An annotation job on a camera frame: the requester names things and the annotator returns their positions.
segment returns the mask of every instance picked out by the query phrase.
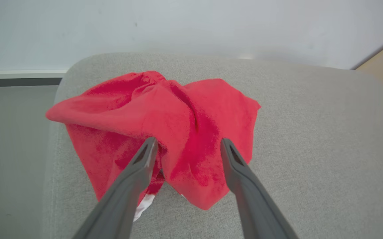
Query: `red cloth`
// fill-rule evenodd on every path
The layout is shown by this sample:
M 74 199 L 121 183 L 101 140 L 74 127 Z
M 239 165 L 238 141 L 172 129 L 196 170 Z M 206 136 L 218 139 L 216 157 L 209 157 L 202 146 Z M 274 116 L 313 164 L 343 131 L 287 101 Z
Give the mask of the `red cloth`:
M 228 192 L 221 139 L 231 139 L 249 163 L 260 107 L 221 79 L 181 86 L 147 71 L 116 77 L 62 101 L 47 118 L 66 124 L 98 200 L 144 140 L 154 136 L 159 142 L 156 164 L 140 201 L 156 194 L 166 180 L 189 202 L 208 210 Z

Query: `baseboard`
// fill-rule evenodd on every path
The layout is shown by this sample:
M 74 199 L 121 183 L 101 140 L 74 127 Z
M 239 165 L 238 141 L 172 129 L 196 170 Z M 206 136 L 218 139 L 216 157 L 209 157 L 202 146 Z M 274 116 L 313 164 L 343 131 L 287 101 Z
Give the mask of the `baseboard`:
M 56 86 L 67 70 L 0 71 L 1 86 Z

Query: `red towel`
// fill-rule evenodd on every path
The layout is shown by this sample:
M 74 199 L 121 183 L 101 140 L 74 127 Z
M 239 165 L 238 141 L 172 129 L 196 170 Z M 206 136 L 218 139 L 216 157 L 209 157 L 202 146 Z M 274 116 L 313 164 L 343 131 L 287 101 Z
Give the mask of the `red towel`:
M 116 77 L 62 101 L 47 118 L 66 124 L 98 200 L 144 140 L 154 136 L 158 155 L 139 203 L 146 194 L 157 194 L 166 180 L 190 203 L 208 210 L 228 192 L 221 139 L 231 139 L 249 163 L 260 107 L 221 79 L 181 86 L 147 71 Z

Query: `white wall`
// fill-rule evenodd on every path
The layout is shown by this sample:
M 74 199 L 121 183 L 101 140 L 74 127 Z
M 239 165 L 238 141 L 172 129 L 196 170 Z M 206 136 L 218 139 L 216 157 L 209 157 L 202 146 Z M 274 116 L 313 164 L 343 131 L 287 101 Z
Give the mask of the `white wall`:
M 352 68 L 383 45 L 383 0 L 0 0 L 0 70 L 115 51 Z

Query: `gray upholstered seat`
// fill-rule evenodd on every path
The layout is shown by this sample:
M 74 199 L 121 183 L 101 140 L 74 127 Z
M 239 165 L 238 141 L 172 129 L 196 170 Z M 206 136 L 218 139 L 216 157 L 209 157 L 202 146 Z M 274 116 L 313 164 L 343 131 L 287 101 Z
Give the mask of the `gray upholstered seat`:
M 278 62 L 110 53 L 75 64 L 55 102 L 129 72 L 222 78 L 258 100 L 250 167 L 300 238 L 383 238 L 383 85 L 355 71 Z M 64 125 L 51 123 L 44 238 L 70 238 L 97 200 Z M 165 184 L 132 238 L 241 238 L 233 194 L 200 210 Z

